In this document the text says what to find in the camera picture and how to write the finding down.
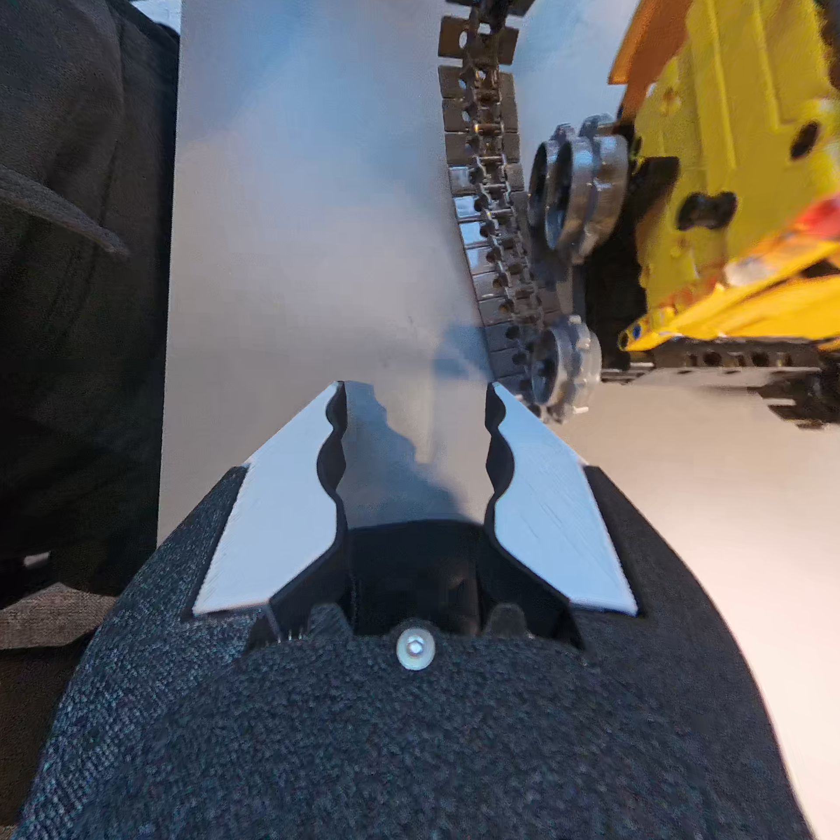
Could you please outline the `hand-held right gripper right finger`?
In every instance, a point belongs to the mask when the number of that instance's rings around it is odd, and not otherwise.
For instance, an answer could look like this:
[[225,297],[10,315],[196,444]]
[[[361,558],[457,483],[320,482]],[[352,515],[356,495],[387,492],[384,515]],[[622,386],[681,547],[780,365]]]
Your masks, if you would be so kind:
[[639,614],[586,463],[501,383],[486,390],[485,527],[517,571],[574,606]]

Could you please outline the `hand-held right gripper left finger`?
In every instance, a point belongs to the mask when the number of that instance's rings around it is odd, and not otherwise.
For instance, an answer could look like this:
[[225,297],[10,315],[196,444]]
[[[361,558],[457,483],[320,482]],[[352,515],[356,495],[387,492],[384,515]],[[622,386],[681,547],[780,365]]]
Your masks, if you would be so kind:
[[244,462],[195,616],[267,606],[274,617],[308,617],[316,604],[343,597],[346,396],[343,382],[331,383]]

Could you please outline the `yellow toy brick bulldozer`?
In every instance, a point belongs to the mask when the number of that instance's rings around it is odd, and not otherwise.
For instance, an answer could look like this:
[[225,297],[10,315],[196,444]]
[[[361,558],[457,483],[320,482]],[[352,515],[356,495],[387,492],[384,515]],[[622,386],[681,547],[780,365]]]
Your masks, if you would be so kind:
[[616,115],[532,163],[537,267],[573,300],[534,349],[535,410],[642,381],[838,424],[838,2],[640,2],[609,82]]

